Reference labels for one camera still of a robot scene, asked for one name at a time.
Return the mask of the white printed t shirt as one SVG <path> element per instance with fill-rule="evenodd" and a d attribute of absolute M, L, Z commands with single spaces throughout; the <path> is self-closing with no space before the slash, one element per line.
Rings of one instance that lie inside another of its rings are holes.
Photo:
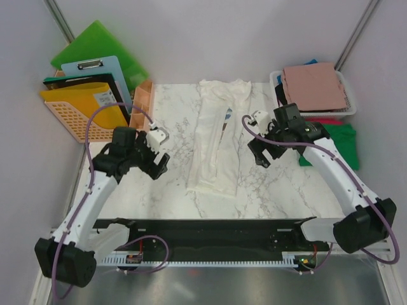
<path fill-rule="evenodd" d="M 199 82 L 201 106 L 195 128 L 187 189 L 236 196 L 242 116 L 251 104 L 252 84 L 237 79 Z"/>

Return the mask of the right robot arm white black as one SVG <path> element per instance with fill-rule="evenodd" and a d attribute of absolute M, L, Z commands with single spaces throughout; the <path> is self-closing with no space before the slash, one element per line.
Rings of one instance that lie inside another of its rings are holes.
<path fill-rule="evenodd" d="M 278 159 L 293 149 L 318 171 L 340 204 L 341 219 L 312 217 L 301 221 L 300 228 L 291 234 L 295 248 L 306 250 L 315 241 L 323 241 L 353 254 L 386 238 L 395 240 L 392 223 L 396 204 L 390 198 L 379 198 L 362 182 L 320 122 L 306 120 L 296 104 L 288 104 L 276 108 L 273 116 L 265 111 L 245 115 L 242 124 L 254 137 L 248 146 L 257 165 L 270 166 L 265 152 Z"/>

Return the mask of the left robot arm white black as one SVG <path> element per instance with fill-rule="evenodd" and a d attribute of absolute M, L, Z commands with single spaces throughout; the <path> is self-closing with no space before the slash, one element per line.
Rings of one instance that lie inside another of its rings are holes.
<path fill-rule="evenodd" d="M 83 195 L 61 225 L 48 239 L 40 238 L 34 251 L 42 274 L 76 287 L 87 286 L 98 263 L 119 247 L 132 250 L 139 244 L 139 233 L 128 221 L 112 221 L 101 234 L 90 233 L 102 207 L 131 168 L 138 168 L 156 180 L 167 171 L 170 159 L 164 154 L 155 159 L 161 145 L 169 139 L 163 128 L 148 132 L 117 127 L 112 140 L 90 161 Z"/>

